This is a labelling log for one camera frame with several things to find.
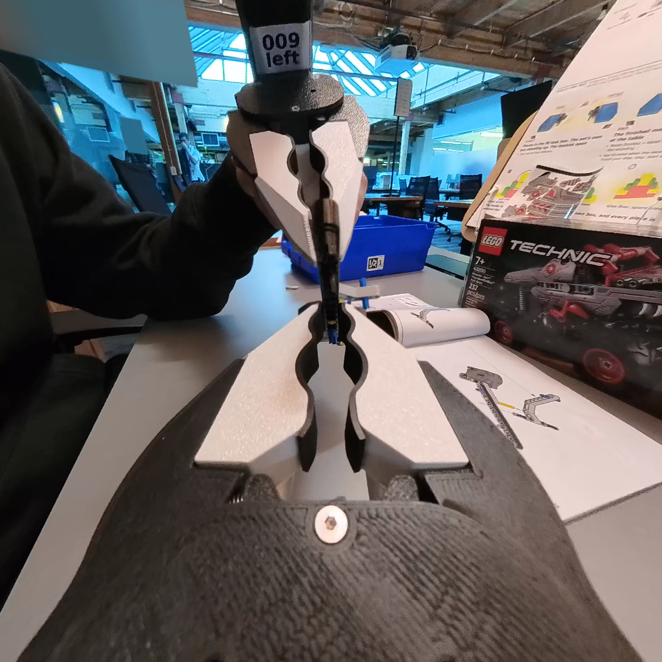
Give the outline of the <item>printed instruction sheet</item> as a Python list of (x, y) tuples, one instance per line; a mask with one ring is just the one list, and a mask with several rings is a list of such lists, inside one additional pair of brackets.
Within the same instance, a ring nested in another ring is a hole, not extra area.
[(481, 221), (661, 233), (660, 1), (613, 4), (498, 187)]

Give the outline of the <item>dark blue office chair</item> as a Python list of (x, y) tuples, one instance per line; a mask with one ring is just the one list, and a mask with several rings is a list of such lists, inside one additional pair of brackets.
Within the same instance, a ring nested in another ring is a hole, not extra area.
[(109, 161), (117, 173), (121, 186), (139, 212), (151, 212), (170, 216), (171, 210), (161, 194), (151, 170), (146, 164), (132, 163), (109, 155)]

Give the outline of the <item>person's body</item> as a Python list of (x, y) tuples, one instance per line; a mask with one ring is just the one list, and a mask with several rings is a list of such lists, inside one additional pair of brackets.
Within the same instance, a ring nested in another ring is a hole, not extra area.
[(1, 65), (1, 605), (37, 541), (107, 399), (112, 371), (62, 352), (30, 213), (40, 186), (28, 138), (54, 127)]

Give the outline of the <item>black monitor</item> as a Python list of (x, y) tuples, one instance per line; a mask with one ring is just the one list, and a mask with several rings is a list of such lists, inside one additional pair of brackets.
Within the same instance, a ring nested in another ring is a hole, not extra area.
[(509, 92), (501, 96), (502, 137), (514, 136), (517, 129), (535, 114), (552, 90), (552, 80)]

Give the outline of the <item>grey toy motor assembly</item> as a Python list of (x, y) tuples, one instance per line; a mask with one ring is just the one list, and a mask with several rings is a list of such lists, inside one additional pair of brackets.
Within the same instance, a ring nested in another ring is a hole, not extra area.
[[(365, 278), (359, 280), (359, 285), (350, 285), (348, 283), (339, 283), (338, 285), (338, 301), (339, 303), (354, 303), (359, 302), (360, 311), (367, 314), (369, 310), (369, 302), (372, 299), (379, 298), (381, 292), (379, 286), (368, 285)], [(338, 344), (340, 342), (340, 322), (336, 321), (335, 325), (328, 329), (328, 341), (331, 344)]]

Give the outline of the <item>ceiling projector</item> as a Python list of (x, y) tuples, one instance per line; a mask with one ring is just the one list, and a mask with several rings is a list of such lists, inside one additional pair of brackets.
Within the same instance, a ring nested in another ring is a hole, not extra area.
[(409, 35), (393, 32), (383, 39), (375, 59), (374, 71), (379, 76), (399, 77), (418, 60), (418, 48)]

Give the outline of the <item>sign on pole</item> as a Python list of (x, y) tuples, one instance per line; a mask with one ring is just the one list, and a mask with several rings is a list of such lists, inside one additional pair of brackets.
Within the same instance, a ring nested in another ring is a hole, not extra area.
[(407, 151), (409, 144), (410, 134), (410, 116), (411, 116), (411, 97), (412, 97), (412, 80), (410, 78), (403, 78), (402, 76), (397, 79), (395, 100), (394, 100), (394, 116), (396, 117), (396, 137), (398, 137), (399, 124), (403, 121), (403, 127), (400, 133), (400, 156), (399, 167), (404, 171), (404, 165), (407, 160)]

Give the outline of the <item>printed instruction poster board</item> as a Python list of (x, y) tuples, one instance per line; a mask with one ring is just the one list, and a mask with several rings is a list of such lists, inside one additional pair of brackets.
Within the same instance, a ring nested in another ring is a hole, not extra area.
[(515, 131), (512, 137), (501, 140), (497, 148), (497, 161), (488, 175), (486, 181), (480, 188), (474, 201), (470, 204), (461, 224), (461, 234), (469, 242), (476, 242), (477, 232), (482, 219), (484, 205), (491, 196), (498, 190), (498, 180), (502, 171), (510, 161), (512, 154), (518, 149), (528, 127), (534, 120), (537, 111), (532, 113)]

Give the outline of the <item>black toy set box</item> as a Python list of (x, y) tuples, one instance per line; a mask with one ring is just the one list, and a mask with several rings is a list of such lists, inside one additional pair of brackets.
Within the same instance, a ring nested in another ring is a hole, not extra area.
[(489, 335), (661, 418), (661, 233), (481, 221), (461, 306)]

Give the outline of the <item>white instruction booklet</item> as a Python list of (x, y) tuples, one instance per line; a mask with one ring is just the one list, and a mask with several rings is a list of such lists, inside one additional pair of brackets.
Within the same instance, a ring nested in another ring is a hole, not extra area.
[(367, 315), (496, 425), (562, 520), (661, 484), (659, 443), (492, 340), (482, 311), (396, 294)]

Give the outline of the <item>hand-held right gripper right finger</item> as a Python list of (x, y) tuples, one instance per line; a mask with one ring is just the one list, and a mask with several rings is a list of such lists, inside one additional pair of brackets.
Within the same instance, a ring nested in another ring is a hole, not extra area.
[(351, 468), (377, 501), (398, 475), (469, 467), (469, 459), (415, 357), (357, 308), (342, 305), (344, 371), (353, 383), (345, 424)]

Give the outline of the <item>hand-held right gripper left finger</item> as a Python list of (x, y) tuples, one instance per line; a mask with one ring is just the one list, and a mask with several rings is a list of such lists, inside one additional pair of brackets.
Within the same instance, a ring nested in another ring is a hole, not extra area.
[(297, 317), (244, 358), (194, 457), (199, 469), (266, 475), (293, 500), (295, 477), (310, 470), (318, 425), (309, 386), (319, 369), (321, 304)]

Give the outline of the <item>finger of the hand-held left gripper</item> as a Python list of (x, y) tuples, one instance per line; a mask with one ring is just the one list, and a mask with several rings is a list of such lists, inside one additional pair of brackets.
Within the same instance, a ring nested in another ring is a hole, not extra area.
[(362, 205), (363, 166), (347, 120), (310, 132), (310, 155), (320, 176), (320, 204), (338, 224), (338, 250), (346, 251)]
[(312, 215), (301, 198), (301, 182), (289, 164), (294, 140), (278, 132), (254, 132), (250, 145), (256, 168), (255, 184), (261, 198), (275, 215), (284, 235), (316, 264)]

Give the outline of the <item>blue plastic bin with tag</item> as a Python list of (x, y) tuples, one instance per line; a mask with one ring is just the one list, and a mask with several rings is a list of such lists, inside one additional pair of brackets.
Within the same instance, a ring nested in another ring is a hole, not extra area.
[(436, 224), (389, 215), (362, 215), (352, 230), (339, 280), (420, 271), (425, 265)]

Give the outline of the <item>person's left forearm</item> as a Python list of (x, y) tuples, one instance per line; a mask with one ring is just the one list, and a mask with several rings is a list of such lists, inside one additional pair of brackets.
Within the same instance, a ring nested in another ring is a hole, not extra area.
[(101, 317), (190, 320), (218, 314), (275, 228), (228, 156), (211, 181), (188, 187), (175, 211), (134, 213), (80, 166), (52, 189), (37, 241), (49, 300)]

